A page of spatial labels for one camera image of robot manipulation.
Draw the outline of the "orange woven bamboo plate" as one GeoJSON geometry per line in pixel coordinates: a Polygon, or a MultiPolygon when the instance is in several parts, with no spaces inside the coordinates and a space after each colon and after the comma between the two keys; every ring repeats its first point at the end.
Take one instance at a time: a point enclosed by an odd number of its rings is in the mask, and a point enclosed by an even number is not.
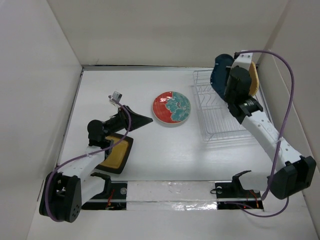
{"type": "Polygon", "coordinates": [[[259,90],[260,81],[259,81],[259,76],[258,76],[256,64],[253,61],[250,64],[248,72],[251,77],[251,85],[250,85],[250,89],[249,89],[249,95],[254,97],[259,90]]]}

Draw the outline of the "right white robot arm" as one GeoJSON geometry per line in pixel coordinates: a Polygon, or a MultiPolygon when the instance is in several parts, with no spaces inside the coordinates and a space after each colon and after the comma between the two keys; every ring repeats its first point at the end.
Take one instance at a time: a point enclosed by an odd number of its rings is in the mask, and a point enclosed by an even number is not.
{"type": "Polygon", "coordinates": [[[248,70],[239,66],[231,68],[224,97],[231,115],[253,135],[269,156],[272,172],[246,170],[231,184],[231,191],[242,197],[249,190],[269,190],[283,200],[310,187],[317,164],[313,157],[304,157],[280,136],[263,107],[249,94],[251,83],[248,70]]]}

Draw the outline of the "dark blue shell-shaped plate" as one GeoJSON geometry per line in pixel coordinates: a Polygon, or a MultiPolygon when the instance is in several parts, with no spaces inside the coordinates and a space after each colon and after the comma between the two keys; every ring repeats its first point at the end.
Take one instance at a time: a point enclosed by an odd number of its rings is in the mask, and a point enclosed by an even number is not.
{"type": "Polygon", "coordinates": [[[210,84],[222,100],[225,100],[226,82],[228,81],[233,62],[234,58],[226,53],[220,54],[214,59],[210,84]]]}

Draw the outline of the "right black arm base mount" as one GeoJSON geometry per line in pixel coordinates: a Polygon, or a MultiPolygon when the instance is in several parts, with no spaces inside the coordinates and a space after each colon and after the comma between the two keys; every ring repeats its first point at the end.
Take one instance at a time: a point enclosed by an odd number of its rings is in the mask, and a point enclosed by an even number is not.
{"type": "Polygon", "coordinates": [[[263,210],[260,192],[254,192],[253,189],[243,189],[240,176],[251,172],[242,171],[235,174],[231,181],[219,181],[214,183],[210,191],[216,196],[218,210],[263,210]]]}

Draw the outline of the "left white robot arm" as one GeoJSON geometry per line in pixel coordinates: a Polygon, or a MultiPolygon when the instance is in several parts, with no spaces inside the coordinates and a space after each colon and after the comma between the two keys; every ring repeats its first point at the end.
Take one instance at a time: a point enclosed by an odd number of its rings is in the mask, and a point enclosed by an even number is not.
{"type": "Polygon", "coordinates": [[[39,205],[39,214],[55,222],[72,223],[81,207],[97,196],[107,198],[111,194],[110,178],[94,172],[120,145],[126,135],[118,141],[107,137],[125,129],[127,133],[153,122],[153,119],[133,112],[122,105],[109,120],[91,120],[87,125],[88,147],[81,156],[72,158],[50,172],[44,182],[39,205]]]}

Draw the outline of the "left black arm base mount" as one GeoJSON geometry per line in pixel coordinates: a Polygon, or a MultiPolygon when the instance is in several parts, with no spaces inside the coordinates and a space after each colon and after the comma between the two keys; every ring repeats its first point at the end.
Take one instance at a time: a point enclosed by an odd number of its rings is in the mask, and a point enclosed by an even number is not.
{"type": "Polygon", "coordinates": [[[90,176],[104,180],[104,189],[83,203],[82,210],[121,211],[127,209],[127,181],[112,181],[109,175],[99,172],[94,172],[90,176]]]}

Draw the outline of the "black square plate yellow centre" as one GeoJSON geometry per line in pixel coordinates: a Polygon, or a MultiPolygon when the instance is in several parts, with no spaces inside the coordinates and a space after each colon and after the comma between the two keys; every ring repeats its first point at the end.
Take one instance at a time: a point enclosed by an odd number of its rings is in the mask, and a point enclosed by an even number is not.
{"type": "Polygon", "coordinates": [[[123,141],[112,148],[111,154],[95,168],[112,174],[121,174],[128,161],[134,139],[126,136],[123,141]]]}

